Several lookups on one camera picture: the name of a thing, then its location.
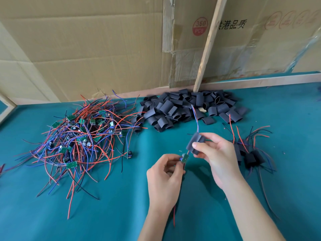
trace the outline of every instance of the cardboard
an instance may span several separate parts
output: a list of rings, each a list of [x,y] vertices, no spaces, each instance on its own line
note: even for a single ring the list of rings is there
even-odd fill
[[[195,81],[214,13],[210,4],[203,5],[206,1],[199,0],[195,10],[191,0],[175,0],[170,87]],[[216,0],[211,1],[215,7]],[[193,33],[191,13],[209,22],[199,36]],[[321,0],[227,0],[203,82],[320,70],[318,52],[310,51],[321,47],[320,26]],[[313,64],[305,56],[314,58]]]
[[[162,53],[163,0],[0,4],[2,24],[60,101],[168,85],[172,55]]]

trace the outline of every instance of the left hand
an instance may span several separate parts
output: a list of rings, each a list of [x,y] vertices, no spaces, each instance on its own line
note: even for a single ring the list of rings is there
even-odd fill
[[[179,198],[185,171],[176,154],[164,154],[147,170],[149,208],[151,211],[170,214]]]

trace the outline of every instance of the hand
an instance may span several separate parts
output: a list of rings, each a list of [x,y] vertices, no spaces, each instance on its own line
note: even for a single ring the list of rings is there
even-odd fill
[[[176,154],[164,154],[147,170],[150,210],[169,215],[176,204],[185,173],[179,158]]]
[[[233,144],[215,133],[200,134],[211,141],[194,142],[193,148],[200,151],[194,157],[203,158],[210,164],[216,184],[224,190],[229,180],[242,179]]]

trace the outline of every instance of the forearm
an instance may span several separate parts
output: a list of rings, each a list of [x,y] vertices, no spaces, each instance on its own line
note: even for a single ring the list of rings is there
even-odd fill
[[[148,210],[138,241],[161,241],[169,213]]]
[[[230,180],[224,192],[244,241],[284,240],[244,178]]]

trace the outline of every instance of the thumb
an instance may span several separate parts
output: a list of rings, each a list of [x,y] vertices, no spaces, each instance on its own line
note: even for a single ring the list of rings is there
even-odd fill
[[[174,181],[180,181],[182,182],[182,177],[183,177],[183,164],[181,161],[177,162],[175,165],[175,170],[173,175],[171,176],[170,179],[173,179]]]
[[[203,152],[207,156],[211,155],[211,153],[215,151],[215,149],[213,149],[205,143],[193,142],[192,146],[195,150]]]

